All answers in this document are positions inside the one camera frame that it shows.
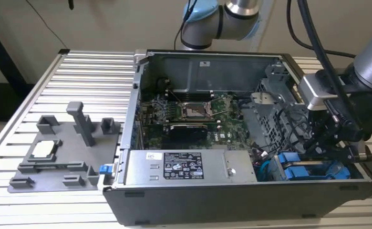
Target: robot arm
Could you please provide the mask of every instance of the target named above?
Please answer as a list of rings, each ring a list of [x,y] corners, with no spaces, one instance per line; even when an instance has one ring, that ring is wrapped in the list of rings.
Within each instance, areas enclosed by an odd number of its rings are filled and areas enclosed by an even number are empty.
[[[352,115],[360,124],[348,118],[325,71],[306,75],[300,83],[300,93],[309,109],[313,137],[304,148],[309,156],[328,156],[345,163],[369,161],[372,154],[364,141],[372,136],[372,40],[354,63],[342,73],[336,72],[354,109]],[[348,142],[345,147],[336,146],[341,141]]]
[[[199,0],[181,31],[185,50],[207,50],[213,39],[242,40],[250,38],[258,28],[257,0],[228,0],[219,6],[217,0]]]

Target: black power cord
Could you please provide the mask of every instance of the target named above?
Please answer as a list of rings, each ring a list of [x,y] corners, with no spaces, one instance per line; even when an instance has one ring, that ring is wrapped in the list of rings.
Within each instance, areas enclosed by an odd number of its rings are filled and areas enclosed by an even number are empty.
[[[48,30],[52,32],[52,34],[56,36],[56,38],[59,39],[59,41],[60,41],[60,43],[63,44],[64,48],[67,49],[65,43],[64,43],[63,40],[59,38],[57,34],[53,32],[53,30],[51,29],[51,27],[47,25],[47,23],[45,23],[43,17],[41,17],[41,15],[40,15],[40,13],[37,12],[37,10],[35,9],[33,5],[31,4],[31,2],[29,2],[28,0],[25,0],[25,1],[27,1],[28,5],[32,7],[32,9],[33,9],[33,11],[36,12],[37,16],[40,17],[40,19],[41,19],[41,21],[43,21],[43,23],[44,23],[44,25],[45,25],[45,27],[47,27]]]
[[[173,50],[176,50],[176,41],[177,41],[177,37],[180,35],[181,37],[181,32],[183,32],[183,29],[184,29],[184,26],[185,26],[185,22],[188,20],[188,18],[191,17],[192,15],[192,12],[193,12],[193,9],[195,9],[195,5],[197,3],[197,0],[195,0],[192,6],[191,6],[191,0],[188,0],[187,2],[187,11],[185,11],[185,16],[184,16],[184,20],[181,22],[181,25],[180,25],[180,28],[179,28],[179,31],[176,33],[176,36],[175,36],[175,40],[173,40]]]
[[[310,45],[308,45],[306,43],[304,43],[296,36],[294,32],[293,32],[293,27],[292,27],[292,19],[290,19],[290,6],[292,6],[292,0],[288,0],[286,2],[286,23],[288,23],[288,30],[289,30],[289,34],[292,39],[294,40],[294,42],[304,47],[305,49],[309,50],[314,50],[313,47]],[[349,58],[354,58],[356,55],[350,54],[350,53],[345,53],[345,52],[338,52],[338,51],[332,51],[332,50],[325,50],[326,54],[330,55],[336,55],[336,56],[344,56],[344,57],[349,57]]]
[[[306,32],[308,32],[309,40],[310,40],[312,46],[314,48],[314,53],[316,53],[317,59],[321,63],[321,66],[324,67],[329,83],[330,83],[330,85],[333,87],[333,90],[337,94],[337,97],[338,97],[338,100],[340,100],[340,102],[344,106],[344,109],[346,110],[346,113],[349,114],[348,118],[350,119],[352,123],[354,123],[354,125],[360,127],[360,121],[354,117],[354,113],[356,113],[354,108],[350,104],[349,98],[346,97],[344,87],[341,86],[338,76],[336,74],[334,68],[332,66],[332,63],[329,61],[329,58],[326,56],[324,47],[321,45],[321,42],[320,42],[320,39],[318,39],[318,36],[317,36],[317,32],[316,32],[316,28],[314,28],[313,21],[312,21],[312,16],[310,16],[309,6],[308,6],[306,0],[298,0],[298,7],[300,7],[301,19],[302,19],[302,23],[305,25],[305,29],[306,29]]]

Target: metal frame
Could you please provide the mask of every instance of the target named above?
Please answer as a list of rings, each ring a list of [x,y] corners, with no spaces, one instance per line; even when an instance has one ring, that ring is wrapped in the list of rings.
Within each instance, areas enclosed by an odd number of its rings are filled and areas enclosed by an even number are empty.
[[[124,55],[123,60],[132,61],[132,58],[125,57],[129,56],[131,53],[84,51],[71,51],[71,53],[81,54],[81,58],[87,59],[96,59],[97,56],[93,55]],[[304,73],[314,73],[318,69],[321,69],[321,65],[316,58],[294,57],[293,59]],[[111,110],[111,108],[113,106],[119,106],[117,103],[120,105],[125,103],[125,101],[120,101],[125,97],[120,97],[119,95],[112,96],[111,91],[108,91],[108,87],[104,88],[104,86],[97,86],[97,88],[92,89],[83,88],[81,92],[77,92],[75,89],[69,89],[65,87],[57,89],[55,88],[55,85],[52,85],[52,88],[47,88],[47,83],[51,81],[52,78],[51,71],[53,68],[56,68],[56,66],[59,66],[59,61],[53,61],[49,69],[44,73],[41,79],[36,84],[36,87],[33,88],[23,105],[17,109],[17,112],[15,113],[12,119],[9,120],[0,133],[0,225],[3,225],[3,227],[0,228],[124,228],[124,226],[119,225],[119,223],[116,222],[116,218],[112,214],[111,208],[100,191],[20,194],[9,194],[7,192],[5,187],[8,186],[8,179],[12,177],[15,168],[19,164],[17,160],[27,153],[27,147],[21,143],[29,142],[29,138],[35,137],[35,133],[37,131],[32,127],[35,126],[33,122],[21,123],[27,115],[35,114],[29,113],[29,111],[39,112],[40,109],[47,109],[49,111],[59,105],[64,104],[64,101],[71,98],[80,98],[84,99],[84,101],[91,101],[89,99],[93,99],[92,102],[103,100],[100,105],[105,106],[105,109],[97,110],[97,112],[108,110],[109,112],[116,112],[116,110]],[[97,61],[87,63],[96,64],[107,62]],[[79,79],[77,75],[73,75],[71,77],[75,78],[67,80],[65,77],[61,78],[61,76],[59,76],[57,81],[76,81],[80,83],[116,83],[119,81],[119,78],[124,76],[120,76],[116,73],[111,73],[111,75],[95,75],[85,73],[84,75],[81,75],[81,77],[88,77],[88,79]],[[99,90],[99,92],[88,93],[88,91],[95,90]],[[366,142],[366,144],[369,145],[369,148],[372,150],[372,138]],[[119,155],[121,155],[121,151],[117,149],[116,156]],[[349,201],[321,219],[262,220],[228,223],[161,225],[157,227],[160,228],[163,226],[171,229],[265,229],[298,227],[306,229],[316,227],[322,229],[372,229],[372,198],[366,200]]]

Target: blue plastic clip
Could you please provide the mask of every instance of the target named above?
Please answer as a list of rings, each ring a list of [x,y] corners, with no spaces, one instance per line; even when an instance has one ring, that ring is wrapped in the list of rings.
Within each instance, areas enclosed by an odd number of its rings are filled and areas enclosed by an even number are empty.
[[[107,166],[107,165],[100,166],[100,174],[111,175],[112,174],[112,166]]]

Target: screw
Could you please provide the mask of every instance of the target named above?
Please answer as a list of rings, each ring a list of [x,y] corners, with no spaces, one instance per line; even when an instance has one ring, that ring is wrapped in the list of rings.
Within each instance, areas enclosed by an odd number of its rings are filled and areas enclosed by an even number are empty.
[[[334,121],[336,123],[340,122],[338,117],[337,117],[336,115],[333,115],[332,118],[333,118],[333,121]]]
[[[322,150],[321,150],[321,148],[320,148],[320,147],[316,147],[316,152],[317,152],[318,154],[321,154],[321,153],[322,153]]]

